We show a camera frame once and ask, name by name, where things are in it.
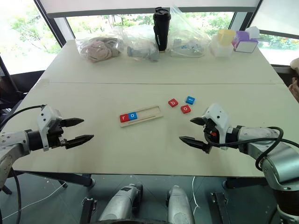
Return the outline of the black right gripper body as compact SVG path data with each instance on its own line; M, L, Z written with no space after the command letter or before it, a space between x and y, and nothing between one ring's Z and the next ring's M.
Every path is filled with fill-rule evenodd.
M216 124L208 119L204 128L204 137L208 144L212 146L218 146L220 140L219 131L216 128Z

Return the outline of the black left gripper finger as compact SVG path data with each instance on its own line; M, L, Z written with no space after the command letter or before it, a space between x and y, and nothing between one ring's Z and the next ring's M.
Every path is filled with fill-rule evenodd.
M93 137L94 137L94 135L81 135L81 136L75 137L72 140L67 140L64 146L66 149L77 147L77 146L80 146L80 145L90 141Z
M82 122L84 122L84 120L80 118L63 119L61 120L61 127L76 126Z

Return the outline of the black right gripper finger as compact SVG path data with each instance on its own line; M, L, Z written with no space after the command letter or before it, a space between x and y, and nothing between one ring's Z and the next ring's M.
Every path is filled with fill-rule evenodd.
M206 122L204 121L204 119L201 118L201 117L193 118L193 119L190 120L190 122L192 122L194 124L197 124L199 126L204 126L206 124Z
M202 151L204 151L206 154L209 154L211 151L212 146L210 144L206 144L203 141L200 140L196 140L193 137L188 137L188 136L180 136L179 139L181 141L183 141L185 144L197 148L197 149L201 149Z

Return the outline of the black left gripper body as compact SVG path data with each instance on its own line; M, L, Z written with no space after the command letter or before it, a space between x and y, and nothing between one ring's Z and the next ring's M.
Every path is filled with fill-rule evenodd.
M49 128L47 140L50 148L64 147L67 140L63 138L63 127L66 127L66 119L57 121Z

